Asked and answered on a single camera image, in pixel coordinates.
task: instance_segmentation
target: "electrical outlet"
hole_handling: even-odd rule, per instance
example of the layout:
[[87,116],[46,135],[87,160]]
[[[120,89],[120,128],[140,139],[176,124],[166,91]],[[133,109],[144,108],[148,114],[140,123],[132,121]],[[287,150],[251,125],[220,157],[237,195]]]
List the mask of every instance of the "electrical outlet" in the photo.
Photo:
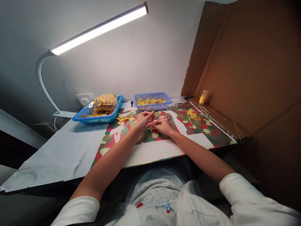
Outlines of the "electrical outlet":
[[93,99],[92,93],[80,93],[76,94],[77,99],[81,105],[86,106]]

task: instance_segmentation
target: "yellow glue stick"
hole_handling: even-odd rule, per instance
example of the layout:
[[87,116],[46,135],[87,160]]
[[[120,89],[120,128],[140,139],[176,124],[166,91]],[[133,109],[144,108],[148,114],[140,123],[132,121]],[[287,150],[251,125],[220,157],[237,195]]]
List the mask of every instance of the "yellow glue stick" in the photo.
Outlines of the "yellow glue stick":
[[206,100],[206,96],[207,96],[207,93],[208,93],[208,90],[204,90],[201,97],[200,97],[200,100],[199,100],[199,104],[204,104],[205,103],[205,100]]

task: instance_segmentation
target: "white shirt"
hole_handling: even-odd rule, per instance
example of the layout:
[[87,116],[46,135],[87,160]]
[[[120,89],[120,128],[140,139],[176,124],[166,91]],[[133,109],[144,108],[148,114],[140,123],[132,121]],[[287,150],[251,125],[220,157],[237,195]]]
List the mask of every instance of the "white shirt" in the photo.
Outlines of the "white shirt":
[[[227,175],[219,184],[231,204],[233,215],[197,196],[197,184],[186,184],[167,169],[148,171],[127,198],[121,218],[111,225],[297,225],[300,213],[266,198],[240,174]],[[93,222],[99,210],[98,201],[89,196],[69,201],[52,226]]]

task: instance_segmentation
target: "white sleeve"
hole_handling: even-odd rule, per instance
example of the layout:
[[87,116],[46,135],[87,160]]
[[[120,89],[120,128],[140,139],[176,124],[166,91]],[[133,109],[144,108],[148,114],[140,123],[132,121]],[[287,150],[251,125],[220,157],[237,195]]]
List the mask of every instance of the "white sleeve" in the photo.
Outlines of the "white sleeve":
[[77,197],[66,203],[51,226],[66,226],[74,223],[93,222],[98,210],[99,202],[94,197]]
[[297,225],[300,213],[265,197],[243,176],[224,177],[219,188],[231,204],[234,225]]

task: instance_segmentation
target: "person's right hand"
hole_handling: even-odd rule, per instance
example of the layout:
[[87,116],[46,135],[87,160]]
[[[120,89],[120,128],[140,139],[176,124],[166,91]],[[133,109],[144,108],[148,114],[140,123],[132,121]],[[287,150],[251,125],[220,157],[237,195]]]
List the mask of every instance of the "person's right hand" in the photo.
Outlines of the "person's right hand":
[[175,130],[170,125],[169,121],[164,118],[159,118],[155,124],[154,128],[158,130],[160,133],[163,133],[167,136],[170,136],[171,133],[175,132]]

